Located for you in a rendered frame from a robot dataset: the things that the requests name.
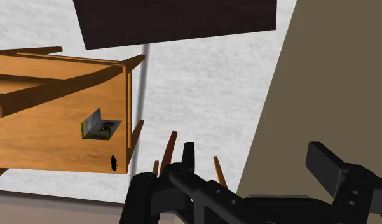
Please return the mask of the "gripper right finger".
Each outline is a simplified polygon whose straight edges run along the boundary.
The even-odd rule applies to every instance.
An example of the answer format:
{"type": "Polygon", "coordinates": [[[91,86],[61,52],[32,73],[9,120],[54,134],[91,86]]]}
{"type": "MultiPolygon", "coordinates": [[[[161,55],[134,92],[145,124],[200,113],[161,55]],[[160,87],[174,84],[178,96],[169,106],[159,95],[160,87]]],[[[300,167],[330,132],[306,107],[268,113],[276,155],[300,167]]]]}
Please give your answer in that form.
{"type": "Polygon", "coordinates": [[[320,142],[308,143],[306,167],[334,198],[327,224],[367,224],[369,214],[382,217],[382,178],[346,163],[320,142]]]}

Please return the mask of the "brown wooden table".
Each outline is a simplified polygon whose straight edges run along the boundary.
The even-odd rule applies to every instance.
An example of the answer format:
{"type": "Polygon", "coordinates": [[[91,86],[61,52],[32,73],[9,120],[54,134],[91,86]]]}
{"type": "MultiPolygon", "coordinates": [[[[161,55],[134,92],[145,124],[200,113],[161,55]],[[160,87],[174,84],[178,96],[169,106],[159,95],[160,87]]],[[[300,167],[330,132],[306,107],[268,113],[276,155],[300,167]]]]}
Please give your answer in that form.
{"type": "Polygon", "coordinates": [[[132,72],[143,60],[63,56],[59,46],[0,50],[0,174],[126,174],[144,124],[132,125],[132,72]],[[108,141],[81,137],[81,123],[98,108],[101,119],[121,120],[108,141]]]}

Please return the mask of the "grey green open box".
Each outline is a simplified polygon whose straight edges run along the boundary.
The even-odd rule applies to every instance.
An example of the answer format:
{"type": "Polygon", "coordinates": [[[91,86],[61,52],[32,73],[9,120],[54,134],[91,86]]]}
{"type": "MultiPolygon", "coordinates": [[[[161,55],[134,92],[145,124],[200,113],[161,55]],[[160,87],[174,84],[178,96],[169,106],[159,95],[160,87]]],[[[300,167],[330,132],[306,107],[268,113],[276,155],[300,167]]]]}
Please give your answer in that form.
{"type": "Polygon", "coordinates": [[[81,137],[83,139],[108,141],[120,124],[121,120],[101,119],[101,109],[98,108],[81,123],[81,137]]]}

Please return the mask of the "brown wooden legged furniture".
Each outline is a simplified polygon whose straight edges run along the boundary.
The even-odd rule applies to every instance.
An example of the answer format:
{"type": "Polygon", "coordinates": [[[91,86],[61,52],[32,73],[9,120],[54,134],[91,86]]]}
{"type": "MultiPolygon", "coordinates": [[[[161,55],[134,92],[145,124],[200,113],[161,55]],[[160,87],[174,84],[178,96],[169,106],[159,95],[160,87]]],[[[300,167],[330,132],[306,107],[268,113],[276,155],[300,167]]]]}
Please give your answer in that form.
{"type": "MultiPolygon", "coordinates": [[[[172,154],[174,152],[174,146],[177,139],[177,134],[178,134],[177,131],[172,131],[170,138],[168,140],[167,146],[165,148],[165,152],[163,154],[161,163],[158,160],[154,161],[153,174],[157,175],[157,177],[161,176],[163,174],[164,168],[171,163],[172,154]]],[[[227,186],[224,174],[222,172],[219,159],[217,156],[213,156],[213,159],[214,159],[214,166],[215,166],[215,171],[217,174],[218,183],[221,184],[223,187],[227,188],[228,186],[227,186]]]]}

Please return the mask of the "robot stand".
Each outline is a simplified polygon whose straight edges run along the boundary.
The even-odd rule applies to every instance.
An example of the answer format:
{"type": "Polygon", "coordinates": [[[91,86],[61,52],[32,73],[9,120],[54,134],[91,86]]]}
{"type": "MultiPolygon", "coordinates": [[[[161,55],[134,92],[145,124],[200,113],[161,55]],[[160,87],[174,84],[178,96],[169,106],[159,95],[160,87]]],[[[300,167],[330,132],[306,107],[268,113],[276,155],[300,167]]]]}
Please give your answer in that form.
{"type": "Polygon", "coordinates": [[[272,31],[277,0],[72,0],[87,50],[272,31]]]}

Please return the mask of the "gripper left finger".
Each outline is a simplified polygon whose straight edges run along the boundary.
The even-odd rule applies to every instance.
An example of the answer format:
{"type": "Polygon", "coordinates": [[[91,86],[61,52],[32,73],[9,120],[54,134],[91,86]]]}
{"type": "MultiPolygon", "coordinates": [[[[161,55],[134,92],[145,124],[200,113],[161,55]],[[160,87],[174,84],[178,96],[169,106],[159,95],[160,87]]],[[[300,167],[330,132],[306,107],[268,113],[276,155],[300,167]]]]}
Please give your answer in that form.
{"type": "Polygon", "coordinates": [[[158,224],[160,214],[168,211],[185,224],[251,224],[243,199],[216,181],[205,181],[194,167],[194,142],[186,142],[182,160],[168,164],[161,176],[135,175],[119,224],[158,224]]]}

